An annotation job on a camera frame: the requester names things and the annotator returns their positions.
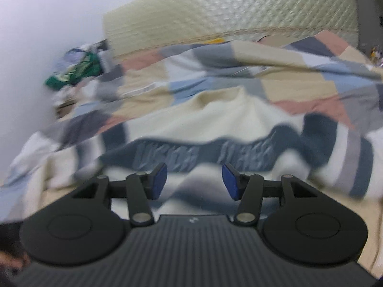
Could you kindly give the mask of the white fuzzy striped sweater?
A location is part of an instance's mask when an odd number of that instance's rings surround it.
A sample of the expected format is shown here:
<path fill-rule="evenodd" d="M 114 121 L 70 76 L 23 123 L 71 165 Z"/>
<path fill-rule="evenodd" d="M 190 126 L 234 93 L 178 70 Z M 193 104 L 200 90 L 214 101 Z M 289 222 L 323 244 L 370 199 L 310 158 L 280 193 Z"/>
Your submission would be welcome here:
<path fill-rule="evenodd" d="M 170 177 L 152 205 L 156 215 L 231 213 L 220 179 L 225 163 L 382 197 L 382 130 L 362 134 L 320 113 L 290 115 L 234 88 L 131 120 L 94 110 L 34 133 L 1 187 L 1 221 L 24 220 L 98 172 L 123 179 L 159 163 Z"/>

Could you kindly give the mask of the green and white clothes pile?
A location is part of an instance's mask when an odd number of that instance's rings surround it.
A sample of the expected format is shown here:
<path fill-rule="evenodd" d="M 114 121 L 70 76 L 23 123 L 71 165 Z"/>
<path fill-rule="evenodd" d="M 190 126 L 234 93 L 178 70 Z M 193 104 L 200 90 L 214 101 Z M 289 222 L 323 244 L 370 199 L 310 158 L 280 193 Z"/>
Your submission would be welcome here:
<path fill-rule="evenodd" d="M 84 44 L 68 50 L 56 63 L 45 85 L 53 90 L 53 105 L 59 106 L 73 98 L 73 88 L 84 78 L 108 73 L 114 68 L 106 40 Z"/>

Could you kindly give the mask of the patchwork colour-block bed quilt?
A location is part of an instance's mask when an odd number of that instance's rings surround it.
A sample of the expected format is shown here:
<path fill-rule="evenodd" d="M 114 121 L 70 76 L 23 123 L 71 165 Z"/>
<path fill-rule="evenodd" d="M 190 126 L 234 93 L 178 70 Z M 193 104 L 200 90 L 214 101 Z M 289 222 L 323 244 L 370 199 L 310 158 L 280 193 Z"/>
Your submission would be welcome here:
<path fill-rule="evenodd" d="M 291 115 L 321 113 L 382 138 L 382 69 L 328 30 L 303 39 L 215 39 L 124 55 L 109 72 L 77 84 L 74 103 L 43 134 L 69 146 L 200 92 L 235 87 Z"/>

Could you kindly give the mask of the cream quilted headboard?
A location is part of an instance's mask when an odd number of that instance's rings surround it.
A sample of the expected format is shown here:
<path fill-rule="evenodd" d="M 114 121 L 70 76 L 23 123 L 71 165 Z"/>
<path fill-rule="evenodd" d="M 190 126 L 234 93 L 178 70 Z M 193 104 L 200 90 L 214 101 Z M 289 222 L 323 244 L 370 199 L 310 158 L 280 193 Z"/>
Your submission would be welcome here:
<path fill-rule="evenodd" d="M 103 17 L 116 56 L 261 34 L 305 38 L 322 30 L 357 45 L 356 0 L 135 0 Z"/>

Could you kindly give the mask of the grey bedside cabinet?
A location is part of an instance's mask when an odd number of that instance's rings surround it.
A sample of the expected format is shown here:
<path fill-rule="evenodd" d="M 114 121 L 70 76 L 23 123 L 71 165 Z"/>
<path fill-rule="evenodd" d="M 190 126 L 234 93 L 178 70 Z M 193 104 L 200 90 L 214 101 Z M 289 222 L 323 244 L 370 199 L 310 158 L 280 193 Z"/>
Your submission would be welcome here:
<path fill-rule="evenodd" d="M 358 49 L 369 57 L 373 47 L 382 49 L 382 0 L 356 0 Z"/>

